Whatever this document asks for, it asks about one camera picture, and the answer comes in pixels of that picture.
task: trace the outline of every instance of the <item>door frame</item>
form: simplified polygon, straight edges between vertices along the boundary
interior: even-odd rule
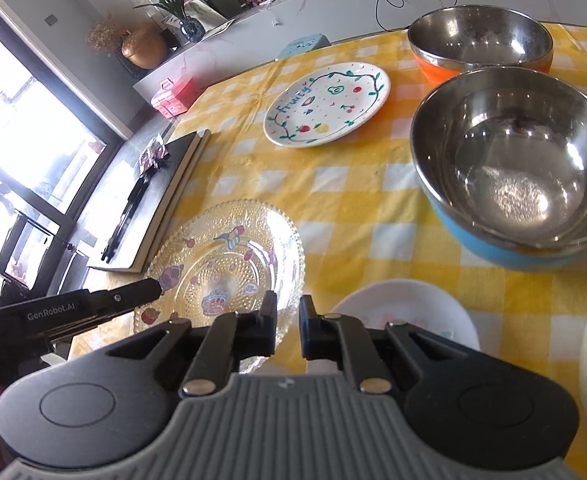
[[[124,141],[71,88],[62,82],[1,16],[0,42],[6,46],[33,77],[67,107],[97,139],[105,144],[102,153],[97,157],[96,163],[87,174],[65,213],[59,211],[45,199],[0,168],[0,181],[6,183],[26,203],[55,222],[59,226],[58,233],[56,234],[57,237],[62,240],[69,240],[86,202]],[[5,242],[6,246],[3,246],[2,253],[11,255],[18,238],[19,234],[11,236],[10,233]],[[63,244],[51,244],[40,263],[32,292],[41,296],[45,296],[51,292],[49,287],[64,256],[65,250],[67,249]]]

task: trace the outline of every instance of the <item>brown round vase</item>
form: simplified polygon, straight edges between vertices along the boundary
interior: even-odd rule
[[[122,43],[122,55],[140,68],[155,68],[166,59],[168,49],[155,25],[132,30]]]

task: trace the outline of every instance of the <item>yellow checkered tablecloth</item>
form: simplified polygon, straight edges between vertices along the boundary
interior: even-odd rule
[[[587,28],[548,25],[551,73],[587,94]],[[391,78],[388,101],[368,123],[324,146],[290,150],[269,142],[262,120],[289,84],[331,63],[362,60]],[[272,62],[209,88],[174,138],[214,133],[188,184],[173,228],[227,200],[257,198],[281,208],[302,235],[305,291],[326,313],[368,283],[406,277],[433,283],[468,309],[484,352],[563,384],[579,402],[578,351],[587,316],[587,259],[557,272],[513,272],[464,250],[419,189],[409,128],[429,91],[405,32],[322,48]],[[304,372],[297,329],[275,365]],[[567,463],[587,479],[587,422]]]

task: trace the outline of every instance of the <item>glass plate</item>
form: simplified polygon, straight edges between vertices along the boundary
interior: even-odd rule
[[[151,262],[147,277],[160,282],[163,294],[135,310],[135,333],[171,317],[208,326],[225,312],[259,309],[264,293],[274,290],[277,346],[295,320],[302,294],[302,242],[279,209],[258,200],[225,202],[178,228]],[[241,371],[264,361],[247,359]]]

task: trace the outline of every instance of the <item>white plate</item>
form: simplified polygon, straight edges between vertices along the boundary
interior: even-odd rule
[[[389,76],[369,63],[330,65],[298,79],[264,118],[267,139],[310,148],[344,137],[366,123],[389,96]]]
[[[480,350],[478,332],[458,301],[430,283],[388,280],[374,283],[344,298],[331,312],[360,319],[366,328],[382,329],[388,322],[404,319],[474,350]],[[333,361],[307,362],[308,374],[337,371]]]

